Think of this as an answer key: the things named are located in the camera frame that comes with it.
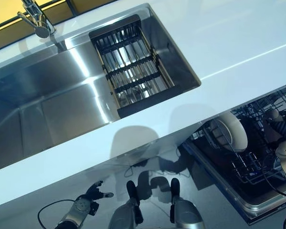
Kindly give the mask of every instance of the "black metal rack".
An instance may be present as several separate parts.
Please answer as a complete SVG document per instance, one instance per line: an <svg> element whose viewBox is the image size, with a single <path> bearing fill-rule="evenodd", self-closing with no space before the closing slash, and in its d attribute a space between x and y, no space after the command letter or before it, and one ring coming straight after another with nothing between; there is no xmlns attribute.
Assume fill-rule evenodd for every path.
<svg viewBox="0 0 286 229"><path fill-rule="evenodd" d="M145 38L137 15L92 31L89 36L121 117L180 93L159 55Z"/></svg>
<svg viewBox="0 0 286 229"><path fill-rule="evenodd" d="M247 149L241 153L236 152L231 145L231 151L224 149L212 134L214 130L210 127L211 121L206 122L202 128L193 134L193 137L198 139L205 136L212 148L220 149L226 155L229 154L232 164L231 172L241 183L258 184L265 181L262 174L262 161L265 155L273 150L266 141L263 126L263 115L270 108L286 111L286 87L231 111L246 126L246 132L249 131L247 133L248 141L254 145L254 149ZM266 166L264 169L267 178L285 180L278 159Z"/></svg>

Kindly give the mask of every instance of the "faucet spout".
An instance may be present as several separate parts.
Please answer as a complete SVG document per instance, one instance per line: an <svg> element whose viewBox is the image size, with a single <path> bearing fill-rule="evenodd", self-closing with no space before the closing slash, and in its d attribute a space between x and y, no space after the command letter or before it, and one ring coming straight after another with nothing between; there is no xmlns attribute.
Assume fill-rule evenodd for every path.
<svg viewBox="0 0 286 229"><path fill-rule="evenodd" d="M55 33L55 27L40 9L35 0L22 0L22 2L24 9L32 17L32 19L27 18L20 11L17 13L17 15L35 29L37 36L47 38Z"/></svg>

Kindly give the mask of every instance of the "dishwasher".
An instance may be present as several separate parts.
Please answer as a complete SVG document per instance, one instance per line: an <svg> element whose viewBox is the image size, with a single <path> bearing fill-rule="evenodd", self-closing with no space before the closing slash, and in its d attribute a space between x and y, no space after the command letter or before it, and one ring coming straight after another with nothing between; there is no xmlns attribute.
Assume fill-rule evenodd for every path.
<svg viewBox="0 0 286 229"><path fill-rule="evenodd" d="M270 110L286 113L286 86L206 120L180 146L195 158L249 225L286 207L286 197L267 183L286 194L280 160L276 156L266 158L274 155L274 142L269 140L265 122ZM240 142L236 149L228 139L233 131L218 122L227 114L235 117L246 135L245 144ZM242 129L234 134L239 135Z"/></svg>

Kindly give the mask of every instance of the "kitchen sink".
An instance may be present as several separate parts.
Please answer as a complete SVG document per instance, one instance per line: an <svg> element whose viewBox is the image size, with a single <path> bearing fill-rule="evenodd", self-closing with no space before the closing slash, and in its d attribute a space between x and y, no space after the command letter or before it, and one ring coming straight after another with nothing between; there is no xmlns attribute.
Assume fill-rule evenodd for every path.
<svg viewBox="0 0 286 229"><path fill-rule="evenodd" d="M148 5L112 16L0 68L0 169L199 85Z"/></svg>

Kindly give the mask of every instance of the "dishwasher rack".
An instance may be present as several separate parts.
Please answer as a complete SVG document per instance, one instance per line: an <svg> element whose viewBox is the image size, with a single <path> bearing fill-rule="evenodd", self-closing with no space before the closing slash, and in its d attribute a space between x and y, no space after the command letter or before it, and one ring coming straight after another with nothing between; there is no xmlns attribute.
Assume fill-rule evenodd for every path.
<svg viewBox="0 0 286 229"><path fill-rule="evenodd" d="M222 150L224 154L228 155L231 160L232 174L241 183L255 185L263 182L265 178L262 174L262 161L267 154L274 151L266 141L263 126L263 115L270 108L286 111L286 87L231 111L246 127L246 132L249 130L247 136L249 142L251 141L251 144L255 146L254 152L247 149L239 153L233 149L232 145L230 145L232 152L224 149L212 134L214 129L210 127L211 121L206 122L193 134L193 140L205 136L212 148ZM266 163L265 166L264 170L267 178L273 177L281 181L285 180L278 158L273 158L271 163Z"/></svg>
<svg viewBox="0 0 286 229"><path fill-rule="evenodd" d="M119 108L174 87L139 20L93 34L91 40Z"/></svg>

